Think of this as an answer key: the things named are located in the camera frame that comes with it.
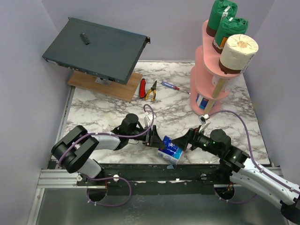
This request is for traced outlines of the white floral paper towel roll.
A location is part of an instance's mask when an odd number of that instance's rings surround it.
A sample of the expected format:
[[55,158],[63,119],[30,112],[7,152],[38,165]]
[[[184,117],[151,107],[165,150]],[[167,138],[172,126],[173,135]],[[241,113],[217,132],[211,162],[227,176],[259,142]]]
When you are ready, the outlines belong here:
[[[212,84],[216,87],[218,81],[219,81],[219,77],[217,76],[213,76],[212,78]],[[232,80],[231,79],[227,79],[226,82],[224,83],[223,87],[222,87],[222,90],[224,92],[228,92],[232,89]]]

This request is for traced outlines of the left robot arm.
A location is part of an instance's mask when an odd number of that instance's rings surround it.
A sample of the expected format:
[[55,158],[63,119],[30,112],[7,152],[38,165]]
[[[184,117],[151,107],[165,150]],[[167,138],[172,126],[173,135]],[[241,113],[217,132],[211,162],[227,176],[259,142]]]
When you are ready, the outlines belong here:
[[140,141],[144,145],[164,149],[165,144],[157,133],[155,125],[143,127],[137,115],[129,113],[121,125],[111,133],[90,134],[83,126],[78,125],[58,141],[51,154],[59,161],[60,167],[68,173],[80,173],[88,177],[93,185],[103,182],[102,166],[90,155],[94,150],[120,150],[130,139]]

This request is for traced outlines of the yellow handled pliers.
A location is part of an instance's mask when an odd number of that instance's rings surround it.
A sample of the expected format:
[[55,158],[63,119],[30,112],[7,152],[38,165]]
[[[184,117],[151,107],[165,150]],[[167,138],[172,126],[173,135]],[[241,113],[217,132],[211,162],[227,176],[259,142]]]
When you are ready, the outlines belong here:
[[156,98],[156,87],[157,87],[157,81],[155,81],[152,85],[152,87],[149,89],[149,91],[147,92],[146,96],[145,96],[145,100],[148,100],[150,97],[150,94],[152,93],[153,96],[151,98],[151,101],[154,101]]

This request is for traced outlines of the blue Tempo roll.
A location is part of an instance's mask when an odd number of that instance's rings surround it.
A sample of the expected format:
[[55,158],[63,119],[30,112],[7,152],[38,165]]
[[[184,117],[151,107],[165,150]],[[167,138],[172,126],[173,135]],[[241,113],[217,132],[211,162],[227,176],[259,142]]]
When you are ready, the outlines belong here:
[[204,110],[209,100],[207,98],[204,98],[202,95],[197,94],[195,102],[200,109]]

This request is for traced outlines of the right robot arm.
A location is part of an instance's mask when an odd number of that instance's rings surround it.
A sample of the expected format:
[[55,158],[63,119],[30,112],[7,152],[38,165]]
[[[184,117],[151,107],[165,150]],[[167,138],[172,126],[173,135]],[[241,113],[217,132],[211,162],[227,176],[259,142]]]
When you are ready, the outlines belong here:
[[210,136],[205,136],[200,128],[191,128],[172,143],[182,150],[190,144],[192,149],[200,148],[219,157],[219,168],[215,173],[218,182],[231,181],[241,185],[279,208],[289,221],[300,223],[299,185],[285,180],[234,147],[222,129],[215,129]]

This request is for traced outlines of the blue handled screwdriver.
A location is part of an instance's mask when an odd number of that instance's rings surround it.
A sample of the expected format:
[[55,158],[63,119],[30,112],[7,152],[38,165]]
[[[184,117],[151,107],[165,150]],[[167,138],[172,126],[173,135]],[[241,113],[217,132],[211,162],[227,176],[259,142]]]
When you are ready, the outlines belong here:
[[173,89],[173,90],[176,90],[176,91],[181,91],[181,92],[184,92],[184,93],[187,93],[187,94],[190,95],[190,92],[185,91],[185,90],[182,90],[181,88],[179,88],[179,87],[177,87],[177,86],[175,86],[175,85],[173,85],[173,84],[170,84],[170,83],[168,83],[168,82],[162,81],[161,84],[162,84],[163,86],[165,86],[165,87],[170,88],[170,89]]

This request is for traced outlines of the pink three-tier shelf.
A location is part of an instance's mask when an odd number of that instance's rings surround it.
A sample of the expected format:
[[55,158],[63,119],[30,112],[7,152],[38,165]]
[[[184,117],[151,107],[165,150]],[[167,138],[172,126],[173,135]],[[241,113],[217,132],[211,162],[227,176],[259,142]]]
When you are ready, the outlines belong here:
[[[206,32],[208,21],[202,25],[202,45],[195,51],[195,66],[191,69],[190,75],[190,104],[192,110],[198,114],[214,113],[221,107],[221,100],[226,98],[228,92],[224,92],[222,87],[227,79],[233,81],[239,74],[225,74],[219,67],[220,54],[212,46],[213,37]],[[213,76],[219,77],[216,87],[212,84]],[[196,104],[197,94],[207,98],[209,102],[204,110]]]

